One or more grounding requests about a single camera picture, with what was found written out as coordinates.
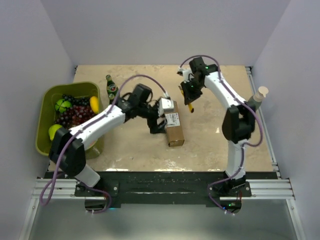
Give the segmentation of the yellow utility knife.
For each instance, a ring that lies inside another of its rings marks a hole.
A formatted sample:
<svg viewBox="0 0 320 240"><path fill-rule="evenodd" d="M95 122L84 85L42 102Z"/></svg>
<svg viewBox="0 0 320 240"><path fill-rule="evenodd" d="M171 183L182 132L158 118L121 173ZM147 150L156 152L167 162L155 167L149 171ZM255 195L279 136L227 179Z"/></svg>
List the yellow utility knife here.
<svg viewBox="0 0 320 240"><path fill-rule="evenodd" d="M193 105L191 104L190 100L185 96L185 92L184 92L183 88L180 85L178 86L178 88L179 88L181 94L183 95L185 105L188 106L189 112L194 113L195 109L194 109Z"/></svg>

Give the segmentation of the brown cardboard express box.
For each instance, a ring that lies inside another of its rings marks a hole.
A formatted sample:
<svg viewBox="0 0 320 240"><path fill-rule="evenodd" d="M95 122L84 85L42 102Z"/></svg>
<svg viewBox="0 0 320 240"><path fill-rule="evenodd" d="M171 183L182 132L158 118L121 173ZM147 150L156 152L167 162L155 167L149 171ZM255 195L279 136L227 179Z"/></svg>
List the brown cardboard express box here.
<svg viewBox="0 0 320 240"><path fill-rule="evenodd" d="M164 114L166 120L165 131L167 144L171 148L180 147L185 143L178 104L176 101L173 103L174 110Z"/></svg>

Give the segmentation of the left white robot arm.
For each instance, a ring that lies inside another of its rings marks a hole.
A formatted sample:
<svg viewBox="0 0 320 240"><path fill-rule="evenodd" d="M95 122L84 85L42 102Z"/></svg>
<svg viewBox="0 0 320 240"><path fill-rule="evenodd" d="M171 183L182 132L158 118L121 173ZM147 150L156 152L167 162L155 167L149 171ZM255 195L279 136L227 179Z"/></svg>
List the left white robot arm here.
<svg viewBox="0 0 320 240"><path fill-rule="evenodd" d="M132 92L124 94L90 120L70 130L58 129L49 151L50 160L69 177L85 184L92 196L99 196L104 184L100 175L86 163L86 150L101 136L135 117L147 120L151 134L165 133L167 122L158 123L158 119L173 110L174 104L166 94L150 105L148 98L152 93L148 86L139 83Z"/></svg>

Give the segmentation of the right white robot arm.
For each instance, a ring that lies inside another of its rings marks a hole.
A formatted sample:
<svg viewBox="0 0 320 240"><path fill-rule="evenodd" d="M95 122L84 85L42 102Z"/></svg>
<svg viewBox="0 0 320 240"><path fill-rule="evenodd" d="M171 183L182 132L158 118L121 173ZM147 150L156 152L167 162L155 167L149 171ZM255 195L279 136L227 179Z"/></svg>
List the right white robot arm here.
<svg viewBox="0 0 320 240"><path fill-rule="evenodd" d="M225 109L222 123L222 134L228 141L228 162L225 170L226 179L223 192L230 197L235 196L244 181L246 145L255 131L256 107L245 101L222 76L217 60L214 64L206 64L203 58L208 55L194 55L182 62L177 74L183 77L180 83L184 104L191 105L203 94L202 89L210 90Z"/></svg>

